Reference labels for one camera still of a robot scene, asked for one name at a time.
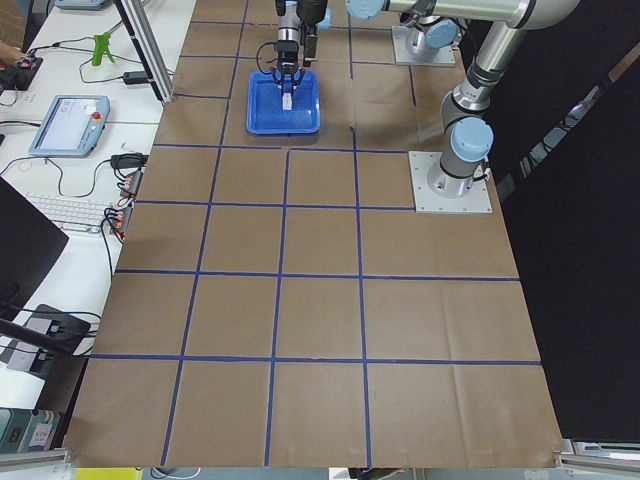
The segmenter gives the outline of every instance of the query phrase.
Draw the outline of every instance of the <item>blue tray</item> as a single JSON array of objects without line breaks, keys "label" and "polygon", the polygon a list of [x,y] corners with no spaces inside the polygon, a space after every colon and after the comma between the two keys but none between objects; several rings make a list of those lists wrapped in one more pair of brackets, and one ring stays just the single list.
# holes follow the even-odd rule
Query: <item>blue tray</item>
[{"label": "blue tray", "polygon": [[318,77],[307,70],[293,92],[292,110],[282,109],[280,89],[270,75],[259,71],[249,76],[247,130],[257,135],[309,134],[320,129]]}]

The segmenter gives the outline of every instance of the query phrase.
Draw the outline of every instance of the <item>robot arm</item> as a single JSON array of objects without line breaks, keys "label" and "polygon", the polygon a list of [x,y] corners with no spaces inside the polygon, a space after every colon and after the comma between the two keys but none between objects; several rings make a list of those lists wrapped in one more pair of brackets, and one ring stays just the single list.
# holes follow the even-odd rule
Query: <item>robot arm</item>
[{"label": "robot arm", "polygon": [[[325,18],[327,2],[328,0],[276,0],[276,13],[279,17],[278,41],[275,45],[278,64],[273,72],[276,83],[283,85],[287,77],[290,77],[295,87],[302,81],[304,68],[310,67],[316,57],[318,24]],[[303,47],[302,69],[298,62],[300,46]]]},{"label": "robot arm", "polygon": [[494,22],[466,79],[442,102],[447,146],[440,164],[429,172],[429,186],[446,198],[471,189],[474,172],[493,143],[491,128],[481,119],[493,89],[502,79],[527,30],[564,20],[580,0],[345,0],[349,13],[368,19],[380,11],[403,13],[415,25],[432,15]]}]

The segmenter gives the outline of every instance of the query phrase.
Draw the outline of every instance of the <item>silver robot arm segment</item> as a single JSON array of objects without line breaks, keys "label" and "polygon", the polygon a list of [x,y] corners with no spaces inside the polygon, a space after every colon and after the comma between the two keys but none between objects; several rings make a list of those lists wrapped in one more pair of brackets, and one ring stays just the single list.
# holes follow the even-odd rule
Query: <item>silver robot arm segment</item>
[{"label": "silver robot arm segment", "polygon": [[345,0],[349,13],[368,19],[380,11],[409,15],[417,22],[437,15],[494,22],[466,79],[442,102],[447,146],[440,164],[428,175],[440,196],[460,198],[472,188],[477,166],[493,143],[490,127],[481,119],[493,89],[502,79],[527,30],[564,20],[580,0]]}]

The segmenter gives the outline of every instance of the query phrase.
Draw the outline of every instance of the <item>person's hand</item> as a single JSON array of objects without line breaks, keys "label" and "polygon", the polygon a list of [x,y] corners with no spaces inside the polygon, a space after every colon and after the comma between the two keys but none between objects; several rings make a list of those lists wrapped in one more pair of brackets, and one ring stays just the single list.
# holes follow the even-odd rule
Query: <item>person's hand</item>
[{"label": "person's hand", "polygon": [[22,58],[24,58],[24,53],[0,40],[0,62],[4,65],[14,65]]}]

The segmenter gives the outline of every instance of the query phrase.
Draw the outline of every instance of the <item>power adapter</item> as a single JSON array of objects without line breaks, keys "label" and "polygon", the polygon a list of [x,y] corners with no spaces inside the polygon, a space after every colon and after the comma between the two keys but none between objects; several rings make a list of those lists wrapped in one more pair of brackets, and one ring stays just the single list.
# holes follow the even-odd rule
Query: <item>power adapter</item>
[{"label": "power adapter", "polygon": [[110,165],[114,170],[125,168],[142,168],[147,164],[149,155],[143,153],[121,153],[119,155],[111,155]]},{"label": "power adapter", "polygon": [[149,83],[147,72],[124,72],[122,81],[125,85],[140,85],[141,83]]}]

